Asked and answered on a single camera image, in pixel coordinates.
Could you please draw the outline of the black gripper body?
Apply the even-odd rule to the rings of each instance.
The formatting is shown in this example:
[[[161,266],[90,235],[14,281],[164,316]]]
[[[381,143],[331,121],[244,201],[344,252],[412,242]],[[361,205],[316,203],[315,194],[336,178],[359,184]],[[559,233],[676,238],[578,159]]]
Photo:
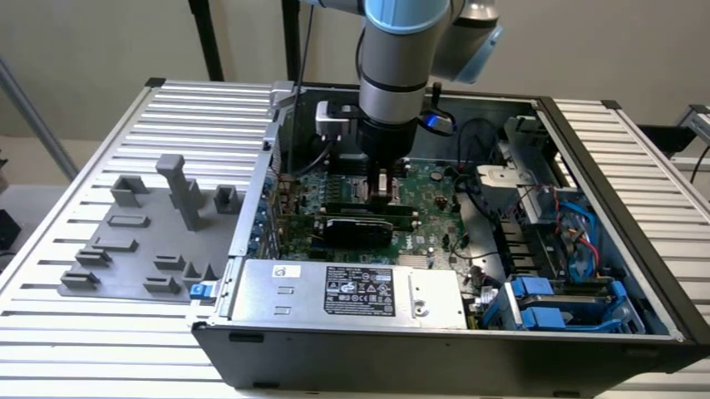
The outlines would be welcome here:
[[[389,125],[364,118],[356,127],[357,147],[372,162],[391,165],[409,154],[417,129],[415,120]]]

